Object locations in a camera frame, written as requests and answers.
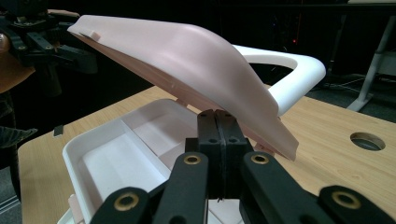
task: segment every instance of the plastic lid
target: plastic lid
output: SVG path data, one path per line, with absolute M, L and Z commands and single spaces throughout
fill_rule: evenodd
M 295 159 L 298 142 L 274 97 L 222 37 L 194 25 L 102 16 L 82 16 L 68 31 L 184 103 L 228 111 L 246 136 Z

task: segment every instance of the white handle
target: white handle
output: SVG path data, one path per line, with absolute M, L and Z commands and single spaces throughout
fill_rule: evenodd
M 323 63 L 312 57 L 233 46 L 245 57 L 248 63 L 274 64 L 293 69 L 291 73 L 268 90 L 279 106 L 277 112 L 279 116 L 286 113 L 326 75 Z

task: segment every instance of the wooden table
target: wooden table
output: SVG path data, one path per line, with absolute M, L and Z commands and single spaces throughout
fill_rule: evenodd
M 173 96 L 153 87 L 64 126 L 64 134 L 47 133 L 19 149 L 23 223 L 56 223 L 74 193 L 62 151 L 73 137 L 151 101 Z M 296 161 L 276 158 L 306 190 L 354 189 L 396 218 L 396 124 L 303 98 L 282 121 L 299 140 Z M 350 135 L 372 133 L 386 147 L 370 151 L 355 146 Z

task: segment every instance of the white plastic container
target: white plastic container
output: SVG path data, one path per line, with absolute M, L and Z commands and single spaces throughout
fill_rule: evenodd
M 64 147 L 86 223 L 113 191 L 129 186 L 150 191 L 168 178 L 185 139 L 197 134 L 196 115 L 183 105 L 227 110 L 260 147 L 293 160 L 298 142 L 278 116 L 325 75 L 316 59 L 232 46 L 187 24 L 83 16 L 69 31 L 181 103 L 155 101 Z M 248 63 L 294 70 L 268 91 Z M 242 221 L 237 200 L 210 202 L 209 210 L 209 223 Z

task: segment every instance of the metal screw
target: metal screw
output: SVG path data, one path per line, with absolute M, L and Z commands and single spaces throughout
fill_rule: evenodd
M 264 165 L 264 164 L 266 164 L 266 163 L 268 163 L 270 161 L 266 156 L 263 156 L 263 155 L 253 155 L 253 156 L 250 157 L 250 159 L 254 163 L 257 163 L 257 164 L 260 164 L 260 165 Z
M 335 191 L 332 193 L 332 199 L 345 208 L 358 209 L 361 207 L 361 201 L 355 195 L 348 192 Z
M 136 207 L 139 203 L 139 197 L 133 192 L 121 194 L 121 196 L 114 202 L 114 208 L 120 212 L 125 212 Z
M 187 156 L 184 158 L 184 162 L 188 165 L 195 165 L 201 162 L 201 158 L 199 158 L 198 156 Z

